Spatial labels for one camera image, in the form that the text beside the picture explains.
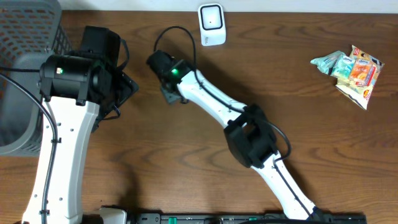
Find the green snack packet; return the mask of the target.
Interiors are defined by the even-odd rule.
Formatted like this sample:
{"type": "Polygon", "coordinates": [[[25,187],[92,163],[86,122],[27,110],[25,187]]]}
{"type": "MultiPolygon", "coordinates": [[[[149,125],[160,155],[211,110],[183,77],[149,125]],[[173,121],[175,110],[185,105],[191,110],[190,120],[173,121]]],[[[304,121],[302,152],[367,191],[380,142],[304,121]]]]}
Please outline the green snack packet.
{"type": "Polygon", "coordinates": [[[316,65],[319,71],[326,75],[330,75],[335,63],[341,56],[345,56],[346,54],[342,51],[336,51],[331,54],[328,54],[324,57],[314,58],[310,61],[312,65],[316,65]]]}

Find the teal tissue pack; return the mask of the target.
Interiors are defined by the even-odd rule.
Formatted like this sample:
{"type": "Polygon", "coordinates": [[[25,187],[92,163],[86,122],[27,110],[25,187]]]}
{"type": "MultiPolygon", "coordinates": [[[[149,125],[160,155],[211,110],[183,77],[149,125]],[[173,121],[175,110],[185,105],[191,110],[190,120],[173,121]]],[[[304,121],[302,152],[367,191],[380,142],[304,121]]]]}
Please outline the teal tissue pack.
{"type": "Polygon", "coordinates": [[[335,78],[348,79],[349,75],[354,67],[355,60],[347,57],[346,55],[340,55],[331,71],[331,76],[335,78]]]}

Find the cream snack bag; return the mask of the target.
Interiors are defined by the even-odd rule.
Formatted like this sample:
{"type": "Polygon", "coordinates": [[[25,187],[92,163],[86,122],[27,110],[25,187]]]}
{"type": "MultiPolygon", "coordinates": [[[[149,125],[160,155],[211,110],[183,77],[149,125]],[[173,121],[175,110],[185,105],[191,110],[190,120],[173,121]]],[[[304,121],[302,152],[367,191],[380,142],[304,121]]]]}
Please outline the cream snack bag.
{"type": "Polygon", "coordinates": [[[376,84],[377,78],[381,73],[384,66],[384,62],[379,59],[369,55],[363,50],[359,49],[355,45],[352,45],[352,51],[349,55],[350,58],[356,60],[357,58],[369,60],[375,63],[376,71],[371,79],[369,86],[357,85],[355,81],[344,78],[339,78],[336,83],[336,88],[347,96],[351,101],[360,106],[363,110],[367,110],[369,99],[373,92],[373,88],[376,84]]]}

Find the orange tissue pack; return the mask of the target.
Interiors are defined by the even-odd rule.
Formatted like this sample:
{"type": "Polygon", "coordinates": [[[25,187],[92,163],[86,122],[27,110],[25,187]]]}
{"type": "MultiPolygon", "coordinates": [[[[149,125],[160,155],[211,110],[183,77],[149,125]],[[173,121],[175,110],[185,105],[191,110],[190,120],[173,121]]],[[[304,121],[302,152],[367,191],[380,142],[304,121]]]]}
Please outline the orange tissue pack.
{"type": "Polygon", "coordinates": [[[355,81],[357,85],[369,86],[375,71],[376,65],[374,62],[357,58],[349,79],[355,81]]]}

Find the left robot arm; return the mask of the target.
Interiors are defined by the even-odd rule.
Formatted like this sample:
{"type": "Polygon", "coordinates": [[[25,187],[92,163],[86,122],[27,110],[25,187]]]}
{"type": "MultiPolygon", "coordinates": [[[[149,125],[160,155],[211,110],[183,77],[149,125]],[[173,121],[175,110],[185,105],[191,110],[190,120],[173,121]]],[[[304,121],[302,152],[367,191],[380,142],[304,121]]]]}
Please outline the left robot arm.
{"type": "Polygon", "coordinates": [[[23,223],[128,223],[115,205],[86,213],[81,202],[83,171],[92,132],[120,117],[120,107],[138,85],[119,63],[120,36],[88,26],[78,50],[51,55],[40,67],[43,133],[35,184],[23,223]]]}

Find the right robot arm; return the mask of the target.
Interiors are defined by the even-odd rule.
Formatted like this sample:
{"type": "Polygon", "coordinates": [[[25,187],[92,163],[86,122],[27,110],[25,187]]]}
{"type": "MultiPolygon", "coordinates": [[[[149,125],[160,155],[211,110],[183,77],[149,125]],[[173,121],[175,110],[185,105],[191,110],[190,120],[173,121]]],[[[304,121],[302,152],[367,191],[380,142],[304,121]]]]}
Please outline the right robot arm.
{"type": "Polygon", "coordinates": [[[287,170],[276,144],[279,134],[291,151],[287,136],[270,123],[258,105],[245,105],[211,84],[186,60],[177,60],[156,50],[147,64],[156,74],[166,98],[193,102],[223,128],[229,151],[244,167],[256,171],[282,205],[284,215],[293,220],[321,221],[321,211],[302,192],[287,170]]]}

